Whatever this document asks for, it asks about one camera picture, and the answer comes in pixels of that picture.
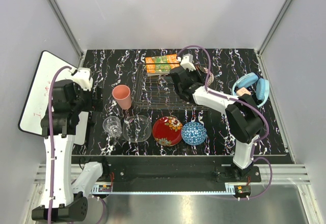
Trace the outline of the pink plastic cup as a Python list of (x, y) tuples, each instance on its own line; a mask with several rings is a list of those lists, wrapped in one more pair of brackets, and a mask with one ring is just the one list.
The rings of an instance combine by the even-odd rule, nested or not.
[(131, 91), (128, 86), (118, 85), (114, 87), (112, 96), (122, 109), (128, 110), (131, 108)]

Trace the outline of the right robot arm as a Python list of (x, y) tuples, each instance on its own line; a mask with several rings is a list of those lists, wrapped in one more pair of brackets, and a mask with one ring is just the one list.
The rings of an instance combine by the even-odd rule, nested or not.
[(231, 175), (236, 181), (245, 180), (253, 167), (254, 143), (266, 122), (252, 96), (237, 97), (206, 88), (198, 69), (188, 71), (177, 67), (170, 70), (170, 76), (180, 99), (226, 115), (230, 133), (236, 139)]

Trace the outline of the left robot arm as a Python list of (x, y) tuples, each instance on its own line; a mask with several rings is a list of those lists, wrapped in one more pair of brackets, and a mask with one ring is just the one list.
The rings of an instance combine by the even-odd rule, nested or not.
[(44, 192), (32, 220), (43, 223), (83, 221), (88, 196), (96, 181), (105, 181), (110, 169), (101, 162), (86, 163), (71, 179), (73, 145), (85, 141), (89, 111), (93, 108), (92, 81), (72, 79), (51, 84), (49, 103), (41, 120), (46, 149)]

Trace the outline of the red floral plate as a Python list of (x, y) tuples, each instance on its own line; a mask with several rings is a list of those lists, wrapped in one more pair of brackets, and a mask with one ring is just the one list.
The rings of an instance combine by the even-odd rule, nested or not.
[(176, 117), (162, 117), (154, 123), (152, 135), (160, 145), (171, 147), (181, 142), (182, 127), (182, 123)]

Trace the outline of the blue patterned bowl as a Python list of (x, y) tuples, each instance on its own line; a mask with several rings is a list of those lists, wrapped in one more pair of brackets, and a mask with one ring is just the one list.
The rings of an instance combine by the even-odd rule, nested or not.
[(197, 146), (205, 142), (207, 131), (201, 123), (188, 122), (182, 127), (181, 137), (186, 144)]

